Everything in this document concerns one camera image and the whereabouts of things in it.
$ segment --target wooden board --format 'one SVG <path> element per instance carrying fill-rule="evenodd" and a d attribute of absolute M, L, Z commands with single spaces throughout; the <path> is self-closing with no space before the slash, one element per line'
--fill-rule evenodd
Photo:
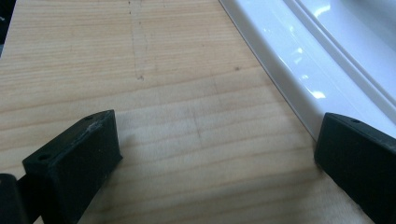
<path fill-rule="evenodd" d="M 0 172 L 16 177 L 115 109 L 124 160 L 79 223 L 370 223 L 218 1 L 19 0 L 0 96 Z"/>

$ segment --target light wood surface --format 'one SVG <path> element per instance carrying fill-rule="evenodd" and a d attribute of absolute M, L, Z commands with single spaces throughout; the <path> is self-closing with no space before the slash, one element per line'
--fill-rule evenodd
<path fill-rule="evenodd" d="M 0 172 L 16 177 L 115 109 L 124 160 L 81 224 L 371 223 L 216 0 L 18 0 L 0 95 Z"/>

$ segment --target wood grain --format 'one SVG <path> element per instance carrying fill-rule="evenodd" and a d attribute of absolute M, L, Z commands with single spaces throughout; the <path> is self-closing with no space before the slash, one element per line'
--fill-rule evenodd
<path fill-rule="evenodd" d="M 124 160 L 79 223 L 371 223 L 218 1 L 19 0 L 0 95 L 0 171 L 17 177 L 115 109 Z"/>

